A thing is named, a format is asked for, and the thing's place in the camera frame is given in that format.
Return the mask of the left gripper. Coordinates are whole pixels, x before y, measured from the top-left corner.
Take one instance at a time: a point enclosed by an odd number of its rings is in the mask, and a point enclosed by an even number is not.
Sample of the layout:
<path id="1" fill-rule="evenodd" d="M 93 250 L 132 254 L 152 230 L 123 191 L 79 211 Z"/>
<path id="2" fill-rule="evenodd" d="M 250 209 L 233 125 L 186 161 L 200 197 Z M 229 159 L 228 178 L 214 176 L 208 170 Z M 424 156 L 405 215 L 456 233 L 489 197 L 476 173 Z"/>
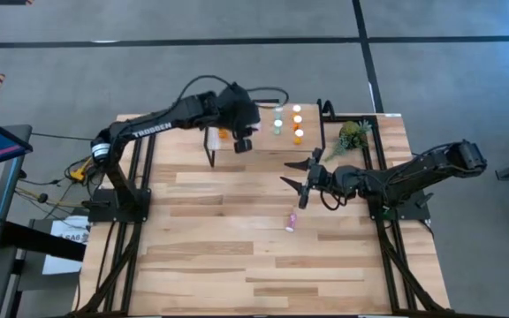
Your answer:
<path id="1" fill-rule="evenodd" d="M 217 96 L 217 109 L 217 128 L 232 133 L 234 152 L 250 151 L 253 146 L 249 137 L 255 129 L 261 129 L 262 123 L 258 105 L 252 101 L 248 91 L 236 82 L 232 83 Z"/>

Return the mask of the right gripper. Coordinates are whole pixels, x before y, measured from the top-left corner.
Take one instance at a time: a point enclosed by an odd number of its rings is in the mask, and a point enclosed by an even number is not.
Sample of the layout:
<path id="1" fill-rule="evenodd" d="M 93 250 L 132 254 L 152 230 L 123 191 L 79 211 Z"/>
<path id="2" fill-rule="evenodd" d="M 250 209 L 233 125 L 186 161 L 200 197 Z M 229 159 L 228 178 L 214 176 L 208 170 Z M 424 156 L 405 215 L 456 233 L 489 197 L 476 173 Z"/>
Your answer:
<path id="1" fill-rule="evenodd" d="M 298 208 L 300 209 L 305 209 L 307 207 L 309 192 L 312 189 L 320 191 L 320 198 L 322 200 L 322 204 L 327 209 L 333 209 L 333 207 L 329 206 L 325 199 L 323 198 L 324 193 L 328 193 L 335 200 L 335 202 L 338 202 L 338 196 L 331 192 L 331 181 L 332 181 L 331 174 L 325 169 L 324 166 L 320 164 L 322 154 L 323 150 L 321 148 L 315 148 L 312 151 L 311 156 L 302 162 L 284 163 L 284 166 L 288 168 L 308 171 L 308 178 L 304 185 L 298 181 L 286 177 L 280 178 L 291 188 L 293 188 L 296 191 L 296 193 L 300 196 L 300 200 L 298 203 Z"/>

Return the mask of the wooden shelf black metal legs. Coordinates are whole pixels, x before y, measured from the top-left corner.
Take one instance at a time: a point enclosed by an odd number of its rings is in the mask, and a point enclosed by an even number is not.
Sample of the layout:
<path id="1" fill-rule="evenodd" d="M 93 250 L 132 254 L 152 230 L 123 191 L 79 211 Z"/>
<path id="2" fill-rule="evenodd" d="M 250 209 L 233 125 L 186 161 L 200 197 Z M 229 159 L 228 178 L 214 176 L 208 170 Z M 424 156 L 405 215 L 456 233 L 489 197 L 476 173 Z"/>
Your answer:
<path id="1" fill-rule="evenodd" d="M 295 145 L 294 130 L 292 128 L 292 106 L 301 106 L 300 129 L 304 132 L 302 143 Z M 259 111 L 262 130 L 254 132 L 249 137 L 252 149 L 245 153 L 236 154 L 233 149 L 234 139 L 229 133 L 227 140 L 218 137 L 218 129 L 209 128 L 204 134 L 203 147 L 209 164 L 213 168 L 233 168 L 254 171 L 280 171 L 285 168 L 285 162 L 298 162 L 307 159 L 315 148 L 324 147 L 324 132 L 322 125 L 321 103 L 288 103 L 283 108 L 282 132 L 274 133 L 274 105 L 263 103 Z"/>

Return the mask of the green artificial potted plant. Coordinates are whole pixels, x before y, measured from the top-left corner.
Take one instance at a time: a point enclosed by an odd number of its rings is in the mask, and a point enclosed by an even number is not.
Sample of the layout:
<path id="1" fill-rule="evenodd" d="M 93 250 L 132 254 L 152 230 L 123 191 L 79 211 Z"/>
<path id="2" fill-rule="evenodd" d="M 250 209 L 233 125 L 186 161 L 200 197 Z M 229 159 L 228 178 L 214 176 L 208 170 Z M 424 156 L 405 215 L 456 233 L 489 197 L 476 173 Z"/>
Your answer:
<path id="1" fill-rule="evenodd" d="M 337 156 L 344 155 L 354 149 L 363 149 L 368 146 L 368 133 L 372 125 L 367 120 L 359 122 L 344 122 L 338 133 L 338 139 L 329 155 L 325 158 L 328 162 Z"/>

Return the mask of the white paper sheet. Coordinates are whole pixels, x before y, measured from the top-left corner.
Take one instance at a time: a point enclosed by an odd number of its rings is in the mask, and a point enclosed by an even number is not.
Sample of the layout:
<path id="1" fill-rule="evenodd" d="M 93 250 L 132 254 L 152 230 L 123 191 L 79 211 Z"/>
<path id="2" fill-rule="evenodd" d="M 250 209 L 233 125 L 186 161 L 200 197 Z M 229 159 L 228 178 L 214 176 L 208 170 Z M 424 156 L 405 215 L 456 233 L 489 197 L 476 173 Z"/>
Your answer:
<path id="1" fill-rule="evenodd" d="M 52 222 L 50 234 L 86 245 L 89 238 L 90 223 L 87 216 L 68 216 L 65 220 Z M 47 255 L 42 267 L 43 275 L 59 275 L 78 272 L 81 261 L 71 261 Z"/>

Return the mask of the black horizontal beam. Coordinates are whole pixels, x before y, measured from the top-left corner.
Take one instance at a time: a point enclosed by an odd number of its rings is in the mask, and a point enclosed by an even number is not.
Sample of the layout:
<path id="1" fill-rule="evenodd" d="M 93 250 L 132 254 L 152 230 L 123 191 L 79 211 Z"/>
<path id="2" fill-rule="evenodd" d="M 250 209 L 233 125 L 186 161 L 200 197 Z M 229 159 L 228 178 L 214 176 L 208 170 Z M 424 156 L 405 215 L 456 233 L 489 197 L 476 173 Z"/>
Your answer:
<path id="1" fill-rule="evenodd" d="M 71 261 L 82 261 L 86 252 L 86 246 L 81 243 L 52 236 L 46 232 L 0 218 L 0 249 L 6 247 L 47 254 Z"/>

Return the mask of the grey metal monitor stand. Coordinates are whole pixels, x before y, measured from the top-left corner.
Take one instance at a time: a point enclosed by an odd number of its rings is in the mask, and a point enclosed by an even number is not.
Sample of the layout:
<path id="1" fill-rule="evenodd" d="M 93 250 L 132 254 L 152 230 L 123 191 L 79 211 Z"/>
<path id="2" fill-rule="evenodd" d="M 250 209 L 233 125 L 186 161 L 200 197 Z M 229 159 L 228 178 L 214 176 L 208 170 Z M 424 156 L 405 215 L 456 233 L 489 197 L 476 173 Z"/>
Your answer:
<path id="1" fill-rule="evenodd" d="M 24 156 L 19 156 L 6 162 L 4 166 L 4 173 L 0 180 L 0 238 L 9 214 L 23 162 Z"/>

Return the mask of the black metal table frame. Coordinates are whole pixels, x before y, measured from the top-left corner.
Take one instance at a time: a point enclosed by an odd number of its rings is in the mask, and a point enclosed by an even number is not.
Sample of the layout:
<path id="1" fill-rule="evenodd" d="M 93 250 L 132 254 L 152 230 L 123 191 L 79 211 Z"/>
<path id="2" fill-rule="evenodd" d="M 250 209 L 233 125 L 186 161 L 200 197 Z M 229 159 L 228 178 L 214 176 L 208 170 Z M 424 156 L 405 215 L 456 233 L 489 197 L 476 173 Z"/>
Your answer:
<path id="1" fill-rule="evenodd" d="M 322 117 L 324 148 L 344 120 Z M 362 198 L 327 209 L 312 193 L 298 208 L 281 177 L 300 170 L 213 168 L 197 130 L 130 145 L 121 166 L 152 193 L 148 220 L 102 301 L 97 284 L 130 242 L 132 225 L 98 223 L 89 235 L 75 318 L 160 315 L 388 314 L 413 298 L 398 272 L 384 273 L 379 225 Z M 294 232 L 285 230 L 295 213 Z"/>

